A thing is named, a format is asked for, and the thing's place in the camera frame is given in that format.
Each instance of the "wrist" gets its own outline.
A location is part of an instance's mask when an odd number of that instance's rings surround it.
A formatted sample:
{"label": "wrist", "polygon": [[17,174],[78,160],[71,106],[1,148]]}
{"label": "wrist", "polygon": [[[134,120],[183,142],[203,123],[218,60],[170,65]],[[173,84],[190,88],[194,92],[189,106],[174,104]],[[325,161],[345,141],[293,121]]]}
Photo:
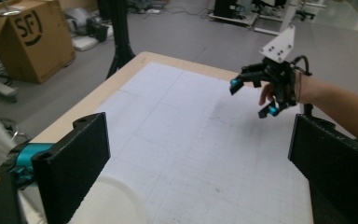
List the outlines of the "wrist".
{"label": "wrist", "polygon": [[305,75],[296,76],[296,100],[301,104],[314,104],[323,88],[322,83]]}

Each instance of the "finger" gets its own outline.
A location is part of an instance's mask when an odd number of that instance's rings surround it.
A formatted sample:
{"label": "finger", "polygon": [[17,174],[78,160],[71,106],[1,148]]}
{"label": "finger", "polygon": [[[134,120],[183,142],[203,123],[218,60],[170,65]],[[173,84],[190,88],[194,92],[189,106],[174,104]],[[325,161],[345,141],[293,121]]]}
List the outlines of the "finger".
{"label": "finger", "polygon": [[258,102],[259,105],[263,105],[265,102],[266,102],[266,98],[269,100],[269,101],[272,101],[274,98],[273,98],[273,92],[274,92],[274,89],[273,89],[273,86],[272,84],[267,84],[263,90],[261,91],[261,94],[260,94],[260,100]]}

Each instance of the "white bracket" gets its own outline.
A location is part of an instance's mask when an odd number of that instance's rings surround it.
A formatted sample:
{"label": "white bracket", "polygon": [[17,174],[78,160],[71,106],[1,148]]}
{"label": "white bracket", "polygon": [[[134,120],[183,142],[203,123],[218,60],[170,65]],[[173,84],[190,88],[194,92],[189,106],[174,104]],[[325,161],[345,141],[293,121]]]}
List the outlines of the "white bracket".
{"label": "white bracket", "polygon": [[282,63],[295,46],[296,27],[290,25],[277,37],[273,38],[260,52],[276,63]]}

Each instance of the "gray floor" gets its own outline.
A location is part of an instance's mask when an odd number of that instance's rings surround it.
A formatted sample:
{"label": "gray floor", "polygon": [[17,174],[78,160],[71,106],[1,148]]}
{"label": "gray floor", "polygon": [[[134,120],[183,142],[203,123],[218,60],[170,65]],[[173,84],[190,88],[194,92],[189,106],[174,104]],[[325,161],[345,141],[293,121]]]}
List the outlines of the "gray floor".
{"label": "gray floor", "polygon": [[[342,7],[337,2],[326,4],[331,4],[330,8],[318,12],[315,21]],[[239,72],[243,65],[261,62],[258,50],[274,37],[210,21],[205,13],[196,16],[172,13],[184,9],[198,13],[206,7],[212,8],[210,1],[172,0],[166,7],[171,13],[129,15],[135,54],[151,51]],[[316,77],[358,93],[358,31],[315,21],[294,22],[297,32],[291,56],[308,56],[310,70]],[[113,55],[111,37],[94,49],[78,51],[72,64],[42,85],[15,81],[13,86],[19,88],[18,102],[1,99],[0,117],[16,120],[31,137],[38,135],[105,80]]]}

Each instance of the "human arm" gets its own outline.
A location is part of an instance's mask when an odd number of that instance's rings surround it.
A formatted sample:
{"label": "human arm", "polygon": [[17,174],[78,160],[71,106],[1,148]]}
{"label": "human arm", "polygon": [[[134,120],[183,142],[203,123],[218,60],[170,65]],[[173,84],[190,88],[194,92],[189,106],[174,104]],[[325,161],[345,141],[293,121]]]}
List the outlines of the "human arm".
{"label": "human arm", "polygon": [[[358,95],[313,77],[296,74],[296,100],[312,104],[358,138]],[[273,87],[268,84],[260,95],[259,104],[272,100]]]}

